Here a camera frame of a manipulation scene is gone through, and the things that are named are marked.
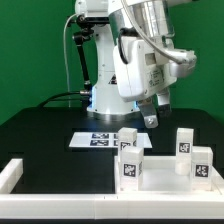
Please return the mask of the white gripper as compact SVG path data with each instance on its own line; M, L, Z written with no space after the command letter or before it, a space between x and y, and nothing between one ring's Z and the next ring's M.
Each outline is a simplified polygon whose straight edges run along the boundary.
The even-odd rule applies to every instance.
M165 50L182 64L158 56L142 39L126 38L124 54L128 59L125 64L116 45L113 50L115 75L119 95L125 102L139 101L138 107L147 128L158 126L158 119L152 99L156 94L158 113L167 117L171 113L170 91L167 87L186 77L195 68L197 57L193 51L169 48Z

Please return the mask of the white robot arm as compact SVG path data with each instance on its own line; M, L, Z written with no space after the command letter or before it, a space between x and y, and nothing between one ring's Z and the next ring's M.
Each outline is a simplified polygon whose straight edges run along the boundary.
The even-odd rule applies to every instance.
M195 0L76 0L83 42L97 48L98 80L87 111L105 120L140 113L145 126L171 112L169 86L191 74L197 57L176 49L169 9Z

